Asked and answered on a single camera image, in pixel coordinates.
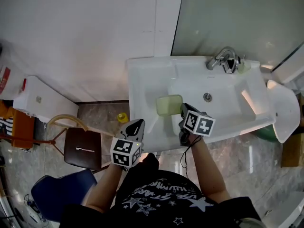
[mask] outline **white cube with black markers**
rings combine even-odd
[[[205,113],[188,111],[183,127],[193,134],[209,137],[214,123],[215,119]]]
[[[132,167],[141,156],[142,143],[125,139],[113,138],[110,154],[113,164]]]

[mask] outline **star print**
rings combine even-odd
[[[175,218],[174,223],[178,226],[179,224],[183,223],[182,218]]]
[[[205,200],[205,197],[200,198],[199,200],[193,200],[193,199],[187,199],[191,201],[193,204],[190,205],[190,207],[198,207],[201,211],[205,212],[207,206],[213,206],[211,203],[207,203]]]
[[[135,203],[143,203],[142,201],[140,201],[140,199],[141,198],[138,198],[138,199],[131,198],[129,201],[126,201],[124,203],[129,203],[130,204],[130,208],[132,208]]]
[[[138,213],[138,212],[143,212],[146,216],[148,216],[150,211],[156,210],[155,208],[150,207],[150,205],[151,205],[150,203],[147,204],[147,205],[142,205],[142,204],[139,204],[139,203],[138,203],[138,206],[139,206],[140,208],[137,210],[136,213]]]
[[[176,205],[176,202],[175,201],[169,201],[169,204],[171,204],[171,206],[174,206],[174,205]]]

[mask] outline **white cord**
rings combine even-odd
[[[44,126],[44,141],[45,141],[47,138],[47,134],[46,134],[47,124],[43,123],[43,126]],[[46,172],[46,149],[47,149],[47,144],[44,143],[43,176],[45,176],[45,172]]]

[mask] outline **tile floor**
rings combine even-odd
[[[87,125],[115,133],[120,128],[116,116],[120,112],[129,113],[129,105],[84,104],[80,105],[78,117]],[[44,138],[44,127],[38,121],[36,138]],[[52,126],[47,130],[47,139],[60,132]],[[57,139],[57,147],[63,150],[64,135]],[[110,161],[109,148],[111,138],[103,137],[102,160]],[[41,228],[46,225],[35,224],[27,214],[23,197],[30,193],[32,186],[44,175],[64,176],[81,168],[64,162],[63,157],[51,146],[35,146],[31,153],[12,148],[2,140],[0,150],[6,161],[6,176],[11,196],[10,201],[19,209],[26,220],[24,227]],[[291,191],[304,188],[304,168],[280,168],[282,145],[269,143],[248,133],[235,138],[208,144],[208,148],[224,176],[227,189],[232,197],[249,196],[259,215],[273,209],[283,202]],[[160,169],[174,171],[185,176],[180,159],[185,148],[157,153]],[[198,185],[191,151],[187,153],[188,176]],[[97,180],[103,172],[95,174]]]

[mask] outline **faucet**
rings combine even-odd
[[[233,58],[233,65],[229,64],[228,59],[232,57]],[[237,69],[239,64],[238,56],[235,52],[235,50],[231,47],[224,47],[221,49],[221,51],[213,57],[210,61],[206,63],[207,69],[213,70],[213,68],[216,65],[223,65],[223,68],[225,70],[225,73],[227,74],[233,74],[235,70]]]

